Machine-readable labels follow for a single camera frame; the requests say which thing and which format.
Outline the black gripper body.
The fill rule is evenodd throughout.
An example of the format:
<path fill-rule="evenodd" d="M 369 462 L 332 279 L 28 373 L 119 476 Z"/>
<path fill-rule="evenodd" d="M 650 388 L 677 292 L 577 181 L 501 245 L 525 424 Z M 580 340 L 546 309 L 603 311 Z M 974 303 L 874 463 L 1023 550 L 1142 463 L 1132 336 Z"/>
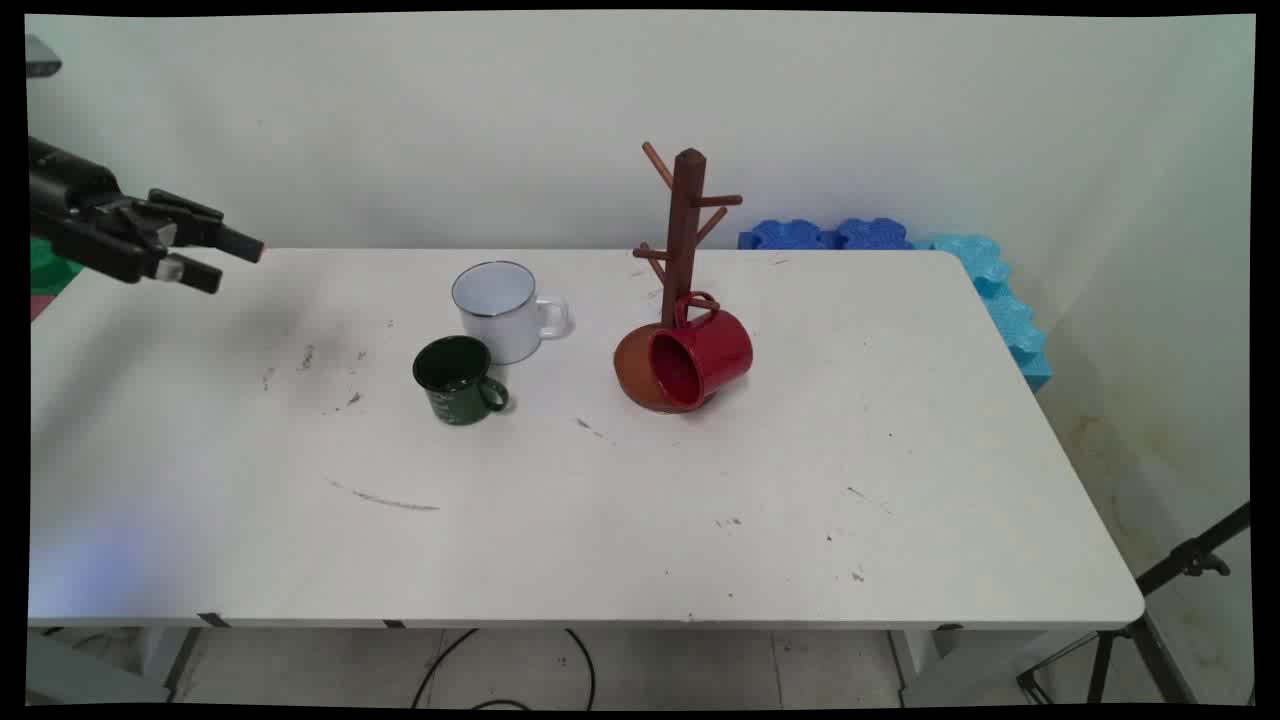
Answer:
<path fill-rule="evenodd" d="M 104 220 L 101 206 L 113 206 L 123 192 L 105 167 L 28 137 L 31 233 L 52 240 L 64 222 L 87 225 L 124 240 L 118 220 Z"/>

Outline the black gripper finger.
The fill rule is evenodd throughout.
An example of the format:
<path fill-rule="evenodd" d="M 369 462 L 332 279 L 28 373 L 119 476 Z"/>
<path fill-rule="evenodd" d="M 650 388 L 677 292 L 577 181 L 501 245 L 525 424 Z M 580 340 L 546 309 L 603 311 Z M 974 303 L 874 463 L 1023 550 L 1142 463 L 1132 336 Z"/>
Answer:
<path fill-rule="evenodd" d="M 160 188 L 127 199 L 118 215 L 156 247 L 215 249 L 247 263 L 259 263 L 265 250 L 262 241 L 230 228 L 221 211 Z"/>
<path fill-rule="evenodd" d="M 49 242 L 60 258 L 78 263 L 113 279 L 136 284 L 142 279 L 184 284 L 205 293 L 216 293 L 221 270 L 187 258 L 173 249 L 156 247 L 118 215 L 105 213 L 104 220 L 118 220 L 124 240 L 114 240 L 101 231 L 64 220 Z"/>

